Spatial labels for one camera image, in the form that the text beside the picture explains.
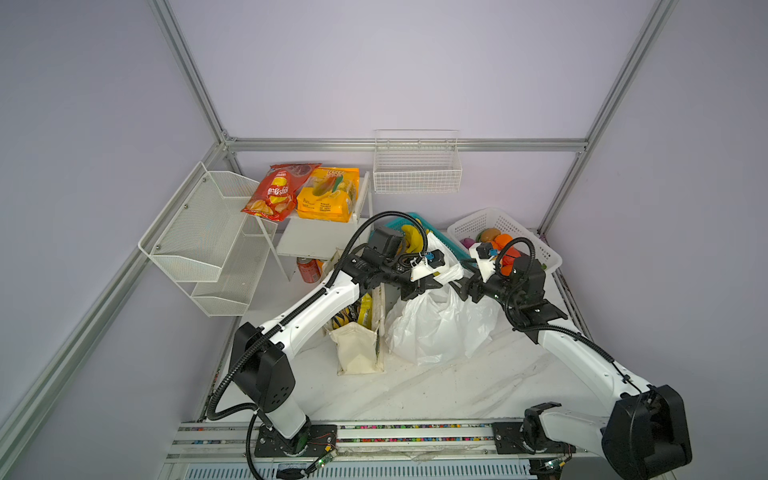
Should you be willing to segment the white plastic bag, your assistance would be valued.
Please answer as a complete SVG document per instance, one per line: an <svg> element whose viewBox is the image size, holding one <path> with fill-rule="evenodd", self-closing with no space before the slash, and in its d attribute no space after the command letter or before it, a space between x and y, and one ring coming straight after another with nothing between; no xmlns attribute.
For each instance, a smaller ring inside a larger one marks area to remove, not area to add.
<svg viewBox="0 0 768 480"><path fill-rule="evenodd" d="M467 278L458 258L433 233L427 246L445 255L446 265L433 276L439 287L395 303L385 319L385 343L391 354L417 365L470 358L490 342L501 307L487 297L461 299L451 285Z"/></svg>

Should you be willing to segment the yellow snack packet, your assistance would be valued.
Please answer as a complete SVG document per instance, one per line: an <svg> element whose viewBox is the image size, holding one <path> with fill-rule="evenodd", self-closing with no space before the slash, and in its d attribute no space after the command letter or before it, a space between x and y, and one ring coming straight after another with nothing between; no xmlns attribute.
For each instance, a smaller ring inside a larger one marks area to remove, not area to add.
<svg viewBox="0 0 768 480"><path fill-rule="evenodd" d="M360 299L357 323L369 330L373 329L373 298L370 293Z"/></svg>

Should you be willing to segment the black yellow chips bag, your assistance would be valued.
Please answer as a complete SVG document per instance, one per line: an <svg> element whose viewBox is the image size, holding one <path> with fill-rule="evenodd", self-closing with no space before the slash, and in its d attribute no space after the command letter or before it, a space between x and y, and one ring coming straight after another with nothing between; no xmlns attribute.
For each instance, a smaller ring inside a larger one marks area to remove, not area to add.
<svg viewBox="0 0 768 480"><path fill-rule="evenodd" d="M356 323L358 321L359 314L354 305L345 307L337 312L331 319L331 326L333 330L340 329L350 323Z"/></svg>

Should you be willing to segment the beige canvas tote bag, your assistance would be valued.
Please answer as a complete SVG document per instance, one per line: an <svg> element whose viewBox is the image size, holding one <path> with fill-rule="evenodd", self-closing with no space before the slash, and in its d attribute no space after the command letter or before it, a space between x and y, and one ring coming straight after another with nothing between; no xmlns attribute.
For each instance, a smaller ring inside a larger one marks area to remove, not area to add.
<svg viewBox="0 0 768 480"><path fill-rule="evenodd" d="M331 319L335 314L324 326L324 335L335 344L340 376L373 375L385 371L382 346L384 320L387 313L385 290L383 286L379 286L367 293L370 293L373 298L372 330L364 328L357 322L333 330ZM351 304L355 306L357 313L360 299Z"/></svg>

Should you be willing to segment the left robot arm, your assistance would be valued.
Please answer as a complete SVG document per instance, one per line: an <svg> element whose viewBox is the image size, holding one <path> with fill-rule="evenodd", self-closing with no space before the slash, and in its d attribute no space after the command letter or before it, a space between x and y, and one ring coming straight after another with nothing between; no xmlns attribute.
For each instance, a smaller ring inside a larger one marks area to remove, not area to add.
<svg viewBox="0 0 768 480"><path fill-rule="evenodd" d="M423 246L407 253L403 233L385 227L374 229L368 242L358 242L376 221L388 217L411 223ZM250 410L284 439L301 437L310 420L293 398L296 381L291 361L305 343L335 314L382 284L398 287L405 300L439 288L435 274L446 265L446 255L428 245L425 227L415 217L385 211L366 220L352 234L329 275L309 294L259 327L244 324L238 329L229 370L208 401L205 418L218 421Z"/></svg>

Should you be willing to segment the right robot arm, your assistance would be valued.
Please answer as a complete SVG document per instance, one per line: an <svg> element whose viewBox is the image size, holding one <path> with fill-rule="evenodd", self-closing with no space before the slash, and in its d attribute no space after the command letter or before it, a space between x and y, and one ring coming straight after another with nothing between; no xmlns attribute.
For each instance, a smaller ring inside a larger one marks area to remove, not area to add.
<svg viewBox="0 0 768 480"><path fill-rule="evenodd" d="M546 299L546 272L530 239L517 237L502 248L475 243L462 264L471 275L452 282L459 297L496 301L515 331L562 361L609 412L587 415L557 401L530 407L521 426L527 450L576 447L604 458L623 479L651 479L692 461L681 395L630 372Z"/></svg>

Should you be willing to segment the small yellow banana bunch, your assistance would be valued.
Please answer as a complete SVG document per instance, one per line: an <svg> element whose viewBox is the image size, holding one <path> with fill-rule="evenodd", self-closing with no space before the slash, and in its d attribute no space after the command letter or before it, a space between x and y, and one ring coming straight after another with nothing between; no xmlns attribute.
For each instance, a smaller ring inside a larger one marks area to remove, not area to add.
<svg viewBox="0 0 768 480"><path fill-rule="evenodd" d="M410 224L403 225L401 231L406 241L406 252L408 254L419 253L424 248L424 236L420 230Z"/></svg>

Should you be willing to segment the red toy tomato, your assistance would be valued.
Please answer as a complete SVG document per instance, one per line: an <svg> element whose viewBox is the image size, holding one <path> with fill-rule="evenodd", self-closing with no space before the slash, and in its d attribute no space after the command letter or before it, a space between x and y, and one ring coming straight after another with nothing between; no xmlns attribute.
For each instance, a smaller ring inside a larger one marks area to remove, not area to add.
<svg viewBox="0 0 768 480"><path fill-rule="evenodd" d="M515 263L516 259L521 256L521 252L515 247L511 247L502 258L503 266L511 266Z"/></svg>

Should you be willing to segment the orange toy fruit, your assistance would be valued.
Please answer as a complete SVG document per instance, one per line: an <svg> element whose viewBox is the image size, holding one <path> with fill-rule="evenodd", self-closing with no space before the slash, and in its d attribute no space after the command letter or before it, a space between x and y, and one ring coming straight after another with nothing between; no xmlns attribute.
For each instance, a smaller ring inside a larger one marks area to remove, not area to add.
<svg viewBox="0 0 768 480"><path fill-rule="evenodd" d="M512 240L513 237L511 235L502 233L492 240L492 245L496 250L501 251Z"/></svg>

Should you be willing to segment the brown toy potato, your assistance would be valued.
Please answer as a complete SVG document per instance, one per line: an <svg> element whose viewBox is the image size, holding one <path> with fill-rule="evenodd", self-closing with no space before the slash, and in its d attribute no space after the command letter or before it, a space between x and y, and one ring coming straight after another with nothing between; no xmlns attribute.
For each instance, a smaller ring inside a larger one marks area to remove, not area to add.
<svg viewBox="0 0 768 480"><path fill-rule="evenodd" d="M480 243L493 242L502 232L496 228L484 229L477 237L477 241Z"/></svg>

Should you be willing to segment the white plastic basket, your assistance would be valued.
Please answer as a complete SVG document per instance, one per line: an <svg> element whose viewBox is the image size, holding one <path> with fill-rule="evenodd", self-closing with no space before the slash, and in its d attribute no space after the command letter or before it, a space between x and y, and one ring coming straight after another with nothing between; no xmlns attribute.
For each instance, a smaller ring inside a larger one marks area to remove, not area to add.
<svg viewBox="0 0 768 480"><path fill-rule="evenodd" d="M458 246L458 258L468 258L469 250L460 241L476 238L486 229L495 228L512 237L525 236L535 247L536 258L547 272L556 271L563 263L562 257L541 240L534 232L524 227L511 216L497 208L485 208L454 222L447 227L447 236Z"/></svg>

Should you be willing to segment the orange snack bag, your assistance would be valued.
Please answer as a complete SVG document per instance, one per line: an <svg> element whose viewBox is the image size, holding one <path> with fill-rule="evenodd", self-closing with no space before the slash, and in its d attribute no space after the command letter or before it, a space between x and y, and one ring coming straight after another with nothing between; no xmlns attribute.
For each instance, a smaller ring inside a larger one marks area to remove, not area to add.
<svg viewBox="0 0 768 480"><path fill-rule="evenodd" d="M358 199L359 183L358 168L315 169L298 195L298 217L348 222Z"/></svg>

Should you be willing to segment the red chips bag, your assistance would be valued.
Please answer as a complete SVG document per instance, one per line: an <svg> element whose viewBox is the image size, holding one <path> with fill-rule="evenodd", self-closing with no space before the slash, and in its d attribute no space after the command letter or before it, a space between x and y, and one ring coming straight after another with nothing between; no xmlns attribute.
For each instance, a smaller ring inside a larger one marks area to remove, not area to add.
<svg viewBox="0 0 768 480"><path fill-rule="evenodd" d="M320 166L320 163L272 165L242 212L282 222L296 208L299 190Z"/></svg>

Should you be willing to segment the white mesh shelf rack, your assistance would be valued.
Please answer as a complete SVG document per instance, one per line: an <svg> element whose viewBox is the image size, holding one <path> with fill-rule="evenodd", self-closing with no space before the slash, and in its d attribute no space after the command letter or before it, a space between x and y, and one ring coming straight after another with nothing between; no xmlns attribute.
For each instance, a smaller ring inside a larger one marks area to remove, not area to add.
<svg viewBox="0 0 768 480"><path fill-rule="evenodd" d="M138 242L208 317L246 314L277 224L243 211L259 182L198 163Z"/></svg>

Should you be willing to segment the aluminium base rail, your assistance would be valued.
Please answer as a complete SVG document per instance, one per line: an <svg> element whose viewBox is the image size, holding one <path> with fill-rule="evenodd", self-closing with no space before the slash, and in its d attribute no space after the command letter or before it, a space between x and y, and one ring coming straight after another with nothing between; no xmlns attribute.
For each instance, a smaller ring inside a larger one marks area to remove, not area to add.
<svg viewBox="0 0 768 480"><path fill-rule="evenodd" d="M185 423L162 479L276 479L313 466L313 479L614 479L599 456L563 443L527 446L519 419L322 421L290 456L259 424Z"/></svg>

